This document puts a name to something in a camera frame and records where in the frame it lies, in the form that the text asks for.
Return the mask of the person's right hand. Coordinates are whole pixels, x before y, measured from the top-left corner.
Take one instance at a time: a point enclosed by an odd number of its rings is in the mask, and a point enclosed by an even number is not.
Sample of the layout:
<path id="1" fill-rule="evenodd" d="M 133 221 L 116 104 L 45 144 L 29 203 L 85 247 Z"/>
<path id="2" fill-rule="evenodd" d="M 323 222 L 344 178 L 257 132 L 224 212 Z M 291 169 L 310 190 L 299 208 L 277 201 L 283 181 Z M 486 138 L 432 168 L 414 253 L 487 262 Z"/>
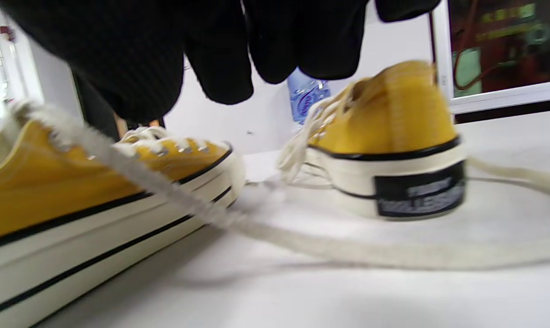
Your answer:
<path id="1" fill-rule="evenodd" d="M 367 0 L 0 0 L 27 35 L 136 123 L 173 108 L 185 59 L 207 98 L 223 105 L 252 97 L 252 69 L 269 84 L 297 68 L 321 80 L 352 77 L 367 6 Z"/>

